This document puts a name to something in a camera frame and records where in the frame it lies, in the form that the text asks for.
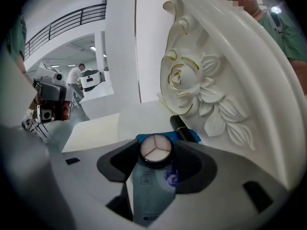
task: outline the ceiling light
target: ceiling light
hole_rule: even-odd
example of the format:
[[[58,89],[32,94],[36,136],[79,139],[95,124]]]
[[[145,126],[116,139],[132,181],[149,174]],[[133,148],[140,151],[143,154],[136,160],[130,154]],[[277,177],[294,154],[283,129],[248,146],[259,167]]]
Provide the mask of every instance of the ceiling light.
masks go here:
[[[276,7],[276,6],[272,7],[272,8],[271,8],[271,11],[272,11],[273,13],[281,13],[281,12],[282,12],[282,10],[281,10],[280,8]]]

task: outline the black railing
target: black railing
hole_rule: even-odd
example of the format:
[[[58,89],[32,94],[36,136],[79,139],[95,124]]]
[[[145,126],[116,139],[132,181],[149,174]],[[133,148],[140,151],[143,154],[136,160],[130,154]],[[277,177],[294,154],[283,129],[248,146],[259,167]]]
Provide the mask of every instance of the black railing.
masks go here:
[[[24,58],[27,59],[38,48],[61,33],[93,21],[106,18],[106,3],[76,10],[45,26],[25,44]]]

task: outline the ceiling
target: ceiling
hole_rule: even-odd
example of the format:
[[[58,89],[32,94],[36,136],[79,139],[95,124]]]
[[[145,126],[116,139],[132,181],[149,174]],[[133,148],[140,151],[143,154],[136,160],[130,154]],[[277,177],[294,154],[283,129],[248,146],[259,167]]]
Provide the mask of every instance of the ceiling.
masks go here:
[[[39,62],[35,63],[28,72],[34,72],[37,70],[40,62],[45,62],[49,65],[59,65],[60,67],[66,67],[72,64],[80,64],[96,60],[95,51],[90,49],[91,46],[95,46],[94,34],[79,38],[65,46],[54,50],[46,55]]]

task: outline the floor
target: floor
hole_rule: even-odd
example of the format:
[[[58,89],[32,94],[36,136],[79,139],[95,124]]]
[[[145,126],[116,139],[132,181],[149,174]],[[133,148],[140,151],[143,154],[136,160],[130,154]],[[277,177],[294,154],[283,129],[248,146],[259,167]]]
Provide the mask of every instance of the floor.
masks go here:
[[[69,120],[54,121],[46,124],[45,127],[51,136],[51,142],[57,145],[59,150],[62,151],[75,125],[88,120],[89,118],[86,116],[82,107],[78,108],[74,106],[71,110]]]

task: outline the green shirt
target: green shirt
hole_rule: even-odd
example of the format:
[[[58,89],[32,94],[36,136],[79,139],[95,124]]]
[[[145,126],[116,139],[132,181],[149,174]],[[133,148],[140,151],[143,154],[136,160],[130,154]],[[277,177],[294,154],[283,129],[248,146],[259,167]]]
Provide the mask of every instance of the green shirt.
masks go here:
[[[24,58],[26,33],[27,29],[25,26],[24,17],[22,15],[18,15],[14,25],[8,31],[6,40],[9,53],[14,61],[17,61],[19,52],[22,53]]]
[[[307,48],[299,31],[286,14],[280,13],[278,17],[283,26],[282,37],[275,30],[276,24],[268,12],[258,22],[272,36],[287,58],[307,62]]]

